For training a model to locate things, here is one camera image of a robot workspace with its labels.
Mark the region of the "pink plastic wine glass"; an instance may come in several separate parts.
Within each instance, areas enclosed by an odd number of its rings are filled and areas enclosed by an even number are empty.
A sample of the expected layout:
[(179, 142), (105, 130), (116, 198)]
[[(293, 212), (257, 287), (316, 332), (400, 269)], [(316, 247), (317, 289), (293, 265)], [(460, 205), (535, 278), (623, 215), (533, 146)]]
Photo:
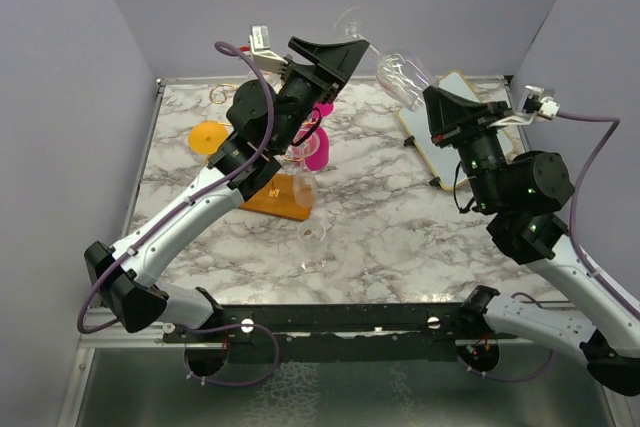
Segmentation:
[(305, 159), (305, 163), (307, 168), (312, 172), (321, 171), (329, 163), (330, 142), (328, 134), (322, 126), (322, 121), (326, 119), (333, 110), (333, 103), (316, 103), (310, 119), (303, 124), (296, 135), (295, 140), (298, 141), (302, 139), (308, 131), (311, 131), (311, 134), (302, 145), (307, 145), (311, 148), (310, 154)]

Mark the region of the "clear flute glass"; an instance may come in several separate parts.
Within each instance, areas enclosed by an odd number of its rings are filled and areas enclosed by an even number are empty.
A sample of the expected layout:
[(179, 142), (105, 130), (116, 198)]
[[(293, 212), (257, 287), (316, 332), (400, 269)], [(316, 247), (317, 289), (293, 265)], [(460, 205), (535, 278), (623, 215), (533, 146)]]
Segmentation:
[(291, 146), (287, 152), (288, 158), (294, 164), (293, 193), (296, 203), (311, 209), (318, 197), (318, 183), (314, 172), (306, 161), (317, 150), (315, 142), (306, 140), (298, 146)]

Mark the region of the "yellow plastic wine glass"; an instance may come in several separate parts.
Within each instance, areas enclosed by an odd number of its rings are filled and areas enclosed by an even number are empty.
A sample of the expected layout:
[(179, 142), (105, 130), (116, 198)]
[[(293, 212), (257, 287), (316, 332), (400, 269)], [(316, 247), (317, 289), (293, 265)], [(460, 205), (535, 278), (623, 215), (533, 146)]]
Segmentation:
[(190, 131), (187, 143), (189, 148), (199, 155), (204, 163), (214, 155), (229, 135), (229, 128), (223, 122), (204, 121)]

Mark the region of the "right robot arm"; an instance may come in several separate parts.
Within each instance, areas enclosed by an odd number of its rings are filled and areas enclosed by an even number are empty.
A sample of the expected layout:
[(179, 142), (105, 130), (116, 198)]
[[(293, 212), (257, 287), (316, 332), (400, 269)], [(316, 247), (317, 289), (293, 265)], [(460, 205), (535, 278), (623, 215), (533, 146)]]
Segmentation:
[(581, 247), (576, 221), (563, 222), (564, 206), (577, 211), (582, 182), (572, 181), (560, 154), (528, 151), (506, 160), (499, 129), (567, 119), (544, 90), (532, 87), (523, 108), (481, 103), (439, 86), (423, 91), (432, 143), (459, 155), (473, 199), (470, 209), (491, 217), (487, 230), (498, 250), (544, 278), (576, 308), (549, 311), (478, 286), (460, 306), (469, 337), (509, 334), (575, 359), (604, 387), (627, 397), (639, 393), (639, 301)]

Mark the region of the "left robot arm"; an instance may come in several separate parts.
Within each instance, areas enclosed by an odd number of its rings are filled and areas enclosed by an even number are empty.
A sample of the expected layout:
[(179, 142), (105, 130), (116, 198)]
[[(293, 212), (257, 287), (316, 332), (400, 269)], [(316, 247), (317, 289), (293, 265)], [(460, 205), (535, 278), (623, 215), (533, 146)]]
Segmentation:
[(254, 79), (235, 92), (227, 119), (231, 133), (189, 186), (155, 217), (108, 245), (96, 241), (84, 252), (90, 294), (100, 296), (113, 322), (129, 333), (156, 321), (184, 326), (206, 342), (220, 332), (213, 297), (202, 288), (162, 287), (158, 281), (173, 259), (206, 228), (239, 208), (278, 173), (279, 156), (294, 143), (319, 103), (331, 103), (369, 48), (366, 40), (315, 44), (297, 37), (288, 46), (304, 58), (286, 59), (282, 86), (274, 90), (254, 56), (217, 41), (215, 49), (245, 62)]

